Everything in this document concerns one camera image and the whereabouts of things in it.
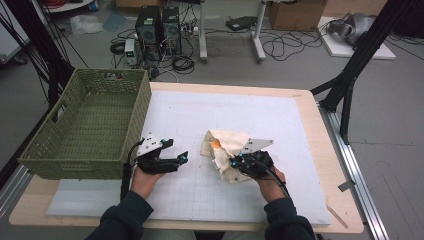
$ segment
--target black sweater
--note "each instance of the black sweater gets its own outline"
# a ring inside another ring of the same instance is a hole
[[[265,206],[269,226],[266,240],[315,239],[309,221],[298,216],[291,198],[276,199]],[[110,207],[100,219],[100,225],[87,240],[141,239],[143,223],[153,208],[138,194],[130,191],[118,206]]]

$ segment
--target wooden table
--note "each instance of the wooden table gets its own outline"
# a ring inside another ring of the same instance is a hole
[[[272,89],[218,85],[151,83],[152,91],[224,93],[293,98],[296,101],[311,155],[320,178],[331,216],[331,225],[313,226],[316,233],[361,233],[364,230],[351,190],[341,192],[338,186],[346,181],[315,99],[307,90]],[[99,218],[47,216],[47,209],[59,181],[34,176],[10,215],[13,225],[31,226],[90,226],[96,227]],[[265,224],[220,223],[194,221],[147,220],[146,228],[192,229],[219,231],[263,231]]]

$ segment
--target cardboard box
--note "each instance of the cardboard box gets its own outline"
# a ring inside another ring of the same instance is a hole
[[[163,0],[116,0],[119,8],[140,8],[141,6],[163,6]]]
[[[315,31],[327,0],[302,0],[295,4],[273,3],[269,13],[275,30]]]
[[[343,17],[346,13],[361,12],[378,16],[387,0],[328,0],[324,9],[326,17]]]

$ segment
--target person's right hand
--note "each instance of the person's right hand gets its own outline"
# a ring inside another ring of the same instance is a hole
[[[281,181],[286,181],[286,176],[284,173],[280,172],[280,170],[278,170],[276,167],[273,167],[273,170],[281,179]],[[258,183],[261,189],[262,196],[268,203],[274,201],[275,199],[287,197],[281,190],[280,186],[278,186],[277,182],[271,176],[269,176],[269,174],[264,178],[255,179],[255,181]]]

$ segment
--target basket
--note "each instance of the basket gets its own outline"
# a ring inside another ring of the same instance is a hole
[[[76,69],[18,160],[46,179],[120,179],[150,97],[144,70]]]

